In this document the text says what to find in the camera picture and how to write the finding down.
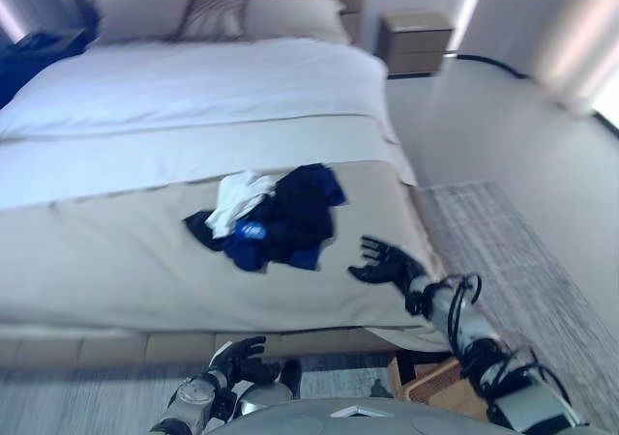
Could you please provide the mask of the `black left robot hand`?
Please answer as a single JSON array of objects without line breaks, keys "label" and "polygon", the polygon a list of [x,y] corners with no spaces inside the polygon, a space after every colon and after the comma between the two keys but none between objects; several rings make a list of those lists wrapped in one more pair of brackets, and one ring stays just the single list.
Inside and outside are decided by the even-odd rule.
[{"label": "black left robot hand", "polygon": [[258,385],[274,382],[280,375],[280,365],[262,361],[265,343],[264,335],[226,343],[211,359],[208,372],[220,375],[229,390],[243,381]]}]

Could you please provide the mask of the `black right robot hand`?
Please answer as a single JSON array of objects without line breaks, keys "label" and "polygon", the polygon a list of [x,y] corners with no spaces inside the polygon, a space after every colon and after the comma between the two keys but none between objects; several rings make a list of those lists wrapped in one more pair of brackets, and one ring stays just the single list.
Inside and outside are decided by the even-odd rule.
[{"label": "black right robot hand", "polygon": [[364,235],[361,249],[366,264],[349,266],[347,271],[363,283],[392,283],[405,296],[415,279],[427,276],[425,267],[397,246]]}]

